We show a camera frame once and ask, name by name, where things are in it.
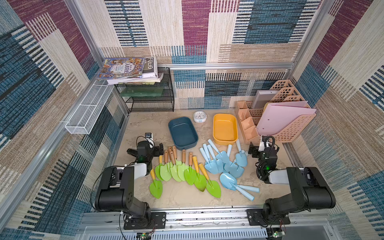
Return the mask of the dark teal storage box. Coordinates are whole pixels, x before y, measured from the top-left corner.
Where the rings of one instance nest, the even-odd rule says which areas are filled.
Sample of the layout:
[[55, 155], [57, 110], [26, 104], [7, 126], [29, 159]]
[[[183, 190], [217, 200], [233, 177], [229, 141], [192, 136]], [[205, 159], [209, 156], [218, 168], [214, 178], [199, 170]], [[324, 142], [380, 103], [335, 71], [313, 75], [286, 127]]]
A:
[[190, 118], [173, 119], [168, 123], [168, 127], [178, 150], [191, 149], [197, 145], [199, 137]]

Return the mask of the blue shovel diagonal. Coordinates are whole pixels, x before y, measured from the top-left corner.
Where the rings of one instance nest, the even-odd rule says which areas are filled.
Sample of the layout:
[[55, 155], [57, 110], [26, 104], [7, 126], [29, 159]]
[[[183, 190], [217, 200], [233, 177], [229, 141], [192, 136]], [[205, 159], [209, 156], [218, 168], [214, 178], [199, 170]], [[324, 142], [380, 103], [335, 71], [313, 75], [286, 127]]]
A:
[[212, 148], [217, 152], [216, 158], [221, 159], [225, 164], [229, 164], [230, 159], [229, 159], [229, 156], [227, 155], [227, 152], [226, 151], [220, 152], [219, 149], [216, 147], [215, 143], [211, 139], [208, 139], [208, 142], [212, 146]]

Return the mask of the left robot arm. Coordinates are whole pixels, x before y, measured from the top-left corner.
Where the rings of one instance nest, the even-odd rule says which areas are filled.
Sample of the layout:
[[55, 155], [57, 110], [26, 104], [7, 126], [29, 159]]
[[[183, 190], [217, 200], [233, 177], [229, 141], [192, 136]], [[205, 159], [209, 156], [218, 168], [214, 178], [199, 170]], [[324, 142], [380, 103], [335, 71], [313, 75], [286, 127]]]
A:
[[150, 175], [152, 183], [149, 186], [151, 194], [160, 198], [163, 184], [156, 179], [155, 168], [152, 165], [154, 157], [164, 153], [163, 144], [156, 146], [152, 133], [145, 133], [144, 140], [137, 143], [135, 149], [127, 153], [135, 157], [129, 165], [111, 166], [101, 174], [96, 197], [95, 209], [99, 212], [120, 212], [123, 216], [124, 230], [164, 229], [166, 213], [152, 213], [147, 202], [142, 202], [134, 196], [134, 181]]

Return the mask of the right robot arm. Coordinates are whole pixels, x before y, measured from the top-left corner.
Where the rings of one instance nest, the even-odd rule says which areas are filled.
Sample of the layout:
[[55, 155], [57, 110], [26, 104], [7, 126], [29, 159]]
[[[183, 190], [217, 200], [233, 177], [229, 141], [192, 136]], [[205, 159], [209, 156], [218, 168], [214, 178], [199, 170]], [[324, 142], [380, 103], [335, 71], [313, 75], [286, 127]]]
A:
[[290, 213], [332, 209], [336, 205], [336, 197], [318, 168], [277, 169], [279, 150], [273, 136], [263, 136], [258, 146], [250, 143], [249, 154], [258, 159], [258, 179], [270, 185], [289, 185], [291, 191], [282, 197], [267, 199], [261, 209], [248, 209], [251, 226], [290, 224]]

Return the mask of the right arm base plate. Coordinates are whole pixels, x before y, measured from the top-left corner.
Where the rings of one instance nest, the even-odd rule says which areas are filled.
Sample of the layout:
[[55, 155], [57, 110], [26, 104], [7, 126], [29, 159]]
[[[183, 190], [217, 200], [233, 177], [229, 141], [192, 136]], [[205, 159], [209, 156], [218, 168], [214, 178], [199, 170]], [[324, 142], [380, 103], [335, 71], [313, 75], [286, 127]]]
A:
[[268, 215], [262, 209], [247, 209], [246, 213], [250, 226], [266, 228], [269, 225], [279, 225], [281, 222], [285, 225], [291, 223], [287, 214]]

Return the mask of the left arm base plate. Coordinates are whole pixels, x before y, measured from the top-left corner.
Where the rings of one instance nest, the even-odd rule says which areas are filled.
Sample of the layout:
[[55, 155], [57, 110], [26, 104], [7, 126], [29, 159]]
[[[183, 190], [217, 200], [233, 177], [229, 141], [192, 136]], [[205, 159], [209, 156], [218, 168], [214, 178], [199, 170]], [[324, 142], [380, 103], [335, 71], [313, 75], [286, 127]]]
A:
[[164, 229], [166, 227], [166, 212], [151, 212], [148, 216], [139, 218], [124, 214], [124, 230]]

